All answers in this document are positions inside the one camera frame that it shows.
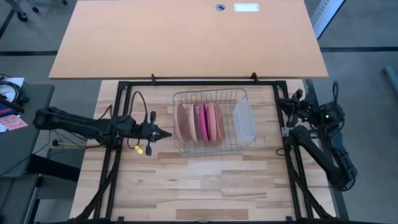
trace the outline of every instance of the floor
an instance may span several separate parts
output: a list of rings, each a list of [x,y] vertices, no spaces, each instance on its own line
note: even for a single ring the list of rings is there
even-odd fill
[[[35,15],[25,1],[29,22],[20,22],[16,15],[2,34],[2,51],[53,51],[59,48],[76,0],[36,0],[40,12]],[[312,14],[319,0],[306,0]],[[391,0],[346,0],[319,40],[320,47],[398,46],[398,2]],[[0,1],[0,24],[8,17],[10,7]],[[331,100],[331,84],[340,84],[339,101],[346,112],[343,129],[345,146],[358,169],[356,185],[344,193],[349,217],[368,222],[398,223],[398,138],[397,96],[381,70],[386,65],[398,69],[398,52],[323,53],[330,78],[315,80],[320,103]],[[55,85],[52,106],[82,116],[92,116],[100,81],[51,81],[55,56],[0,56],[0,73],[25,77],[27,83]],[[47,141],[42,133],[37,147]],[[40,203],[37,221],[54,222],[69,216],[72,196]]]

